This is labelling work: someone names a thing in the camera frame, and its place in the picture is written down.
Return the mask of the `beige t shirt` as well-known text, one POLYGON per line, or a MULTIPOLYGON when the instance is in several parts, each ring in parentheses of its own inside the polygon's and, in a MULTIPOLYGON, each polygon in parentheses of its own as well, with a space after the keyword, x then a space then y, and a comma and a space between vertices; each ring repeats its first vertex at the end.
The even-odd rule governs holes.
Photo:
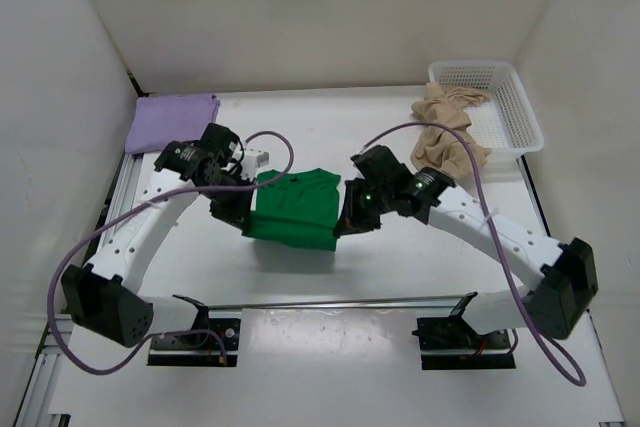
MULTIPOLYGON (((414 102, 411 110, 418 121, 442 124, 458 133, 470 146, 478 168, 482 169, 491 149, 478 144, 468 133, 472 121, 465 109, 478 107, 490 99, 491 93, 486 90, 429 82, 424 99, 414 102)), ((454 180, 473 174, 470 157, 462 143, 449 131, 438 127, 427 126, 423 129, 410 160, 417 170, 432 168, 454 180)))

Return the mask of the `purple t shirt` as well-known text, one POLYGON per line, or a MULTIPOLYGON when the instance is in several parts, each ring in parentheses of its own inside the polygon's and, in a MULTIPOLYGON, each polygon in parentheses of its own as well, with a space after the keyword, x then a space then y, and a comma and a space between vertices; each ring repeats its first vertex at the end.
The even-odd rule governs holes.
POLYGON ((198 140, 219 107, 212 93, 140 97, 124 152, 145 154, 162 151, 171 141, 198 140))

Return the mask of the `green t shirt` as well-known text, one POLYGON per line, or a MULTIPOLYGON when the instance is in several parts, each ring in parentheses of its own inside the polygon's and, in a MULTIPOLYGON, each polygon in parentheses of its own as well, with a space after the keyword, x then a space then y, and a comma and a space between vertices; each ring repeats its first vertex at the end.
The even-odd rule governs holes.
POLYGON ((337 238, 341 177, 321 168, 273 179, 277 170, 258 175, 267 185, 256 192, 246 237, 288 247, 333 252, 337 238))

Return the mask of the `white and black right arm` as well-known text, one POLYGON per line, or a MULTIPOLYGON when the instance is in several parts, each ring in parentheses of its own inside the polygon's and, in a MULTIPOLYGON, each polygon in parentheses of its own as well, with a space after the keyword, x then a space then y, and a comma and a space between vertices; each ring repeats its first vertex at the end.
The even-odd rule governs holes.
POLYGON ((524 326, 554 340, 569 337, 598 291, 587 242, 562 243, 501 214, 488 216, 451 177, 432 168, 413 173, 386 146, 374 146, 351 161, 359 175, 345 183, 335 236, 378 230, 382 215, 396 213, 506 262, 509 279, 520 280, 515 290, 465 295, 449 316, 455 343, 470 347, 484 334, 524 326))

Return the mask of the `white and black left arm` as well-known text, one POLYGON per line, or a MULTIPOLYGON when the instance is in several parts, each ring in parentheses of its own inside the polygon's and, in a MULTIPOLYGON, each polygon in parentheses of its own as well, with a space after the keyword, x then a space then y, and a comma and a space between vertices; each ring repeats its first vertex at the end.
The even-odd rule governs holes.
POLYGON ((204 188, 214 218, 247 230, 251 188, 268 162, 268 153, 245 146, 215 123, 197 141, 168 143, 139 198, 142 212, 123 222, 84 266, 70 266, 62 274, 74 322, 124 347, 139 343, 152 326, 154 307, 138 291, 178 218, 204 188))

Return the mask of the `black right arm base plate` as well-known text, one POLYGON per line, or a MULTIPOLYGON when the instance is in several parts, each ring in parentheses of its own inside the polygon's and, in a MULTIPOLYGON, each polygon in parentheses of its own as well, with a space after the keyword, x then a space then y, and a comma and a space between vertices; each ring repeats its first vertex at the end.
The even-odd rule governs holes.
POLYGON ((477 334, 459 317, 418 317, 423 371, 511 370, 516 368, 517 337, 506 330, 477 334))

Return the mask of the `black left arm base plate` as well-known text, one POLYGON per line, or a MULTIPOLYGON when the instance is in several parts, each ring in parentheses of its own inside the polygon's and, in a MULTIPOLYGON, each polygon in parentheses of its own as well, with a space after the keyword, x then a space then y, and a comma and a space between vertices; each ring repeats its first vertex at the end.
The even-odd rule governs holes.
POLYGON ((151 342, 147 365, 153 367, 231 368, 237 366, 241 336, 240 311, 210 310, 197 323, 208 333, 164 336, 151 342))

